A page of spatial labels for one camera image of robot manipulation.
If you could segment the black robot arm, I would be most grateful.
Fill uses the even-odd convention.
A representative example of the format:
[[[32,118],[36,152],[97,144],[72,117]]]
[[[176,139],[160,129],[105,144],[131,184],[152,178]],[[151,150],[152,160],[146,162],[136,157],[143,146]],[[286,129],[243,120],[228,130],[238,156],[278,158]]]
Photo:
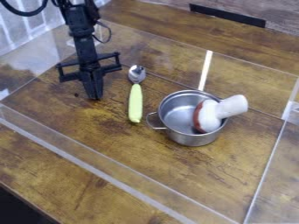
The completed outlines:
[[[60,74],[60,82],[79,80],[83,83],[89,99],[99,100],[103,97],[103,77],[105,74],[119,71],[122,64],[119,52],[97,53],[93,39],[95,25],[99,22],[99,8],[92,0],[72,4],[65,0],[57,0],[57,6],[69,27],[69,35],[73,38],[77,58],[59,63],[56,68]]]

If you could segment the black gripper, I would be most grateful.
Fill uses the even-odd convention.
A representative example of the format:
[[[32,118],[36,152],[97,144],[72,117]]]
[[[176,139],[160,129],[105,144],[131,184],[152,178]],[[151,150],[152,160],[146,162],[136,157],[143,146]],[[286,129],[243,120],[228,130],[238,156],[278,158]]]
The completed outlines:
[[[97,100],[103,97],[103,77],[105,74],[119,71],[122,69],[119,61],[119,52],[97,53],[93,42],[93,37],[73,37],[77,58],[68,62],[59,63],[60,82],[79,80],[83,83],[89,99]],[[107,66],[100,65],[101,60],[115,59],[115,63]],[[73,73],[64,73],[64,67],[79,66],[79,71]]]

